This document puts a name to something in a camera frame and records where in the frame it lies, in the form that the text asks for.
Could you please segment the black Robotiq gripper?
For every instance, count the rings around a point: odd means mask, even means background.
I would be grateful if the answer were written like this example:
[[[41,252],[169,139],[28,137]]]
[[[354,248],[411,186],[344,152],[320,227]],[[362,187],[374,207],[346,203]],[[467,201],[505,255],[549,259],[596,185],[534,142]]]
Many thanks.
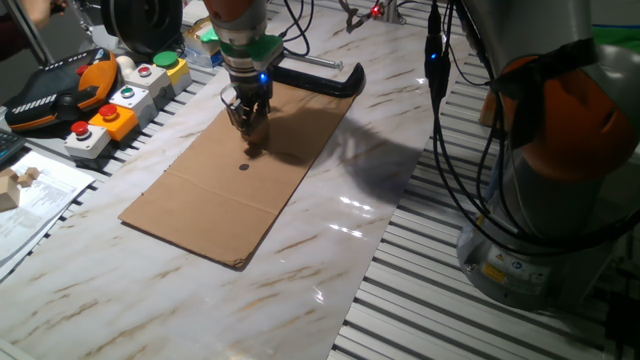
[[[227,68],[232,95],[226,95],[227,113],[231,124],[244,137],[252,133],[252,112],[254,108],[253,130],[258,130],[268,121],[273,84],[267,71],[234,70]]]

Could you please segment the person hand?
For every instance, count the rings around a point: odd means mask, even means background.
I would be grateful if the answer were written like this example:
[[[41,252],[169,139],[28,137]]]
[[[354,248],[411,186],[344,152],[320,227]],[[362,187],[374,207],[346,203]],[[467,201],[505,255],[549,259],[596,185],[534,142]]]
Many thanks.
[[[45,27],[50,20],[51,11],[55,6],[65,8],[65,0],[21,0],[31,22],[37,29]]]

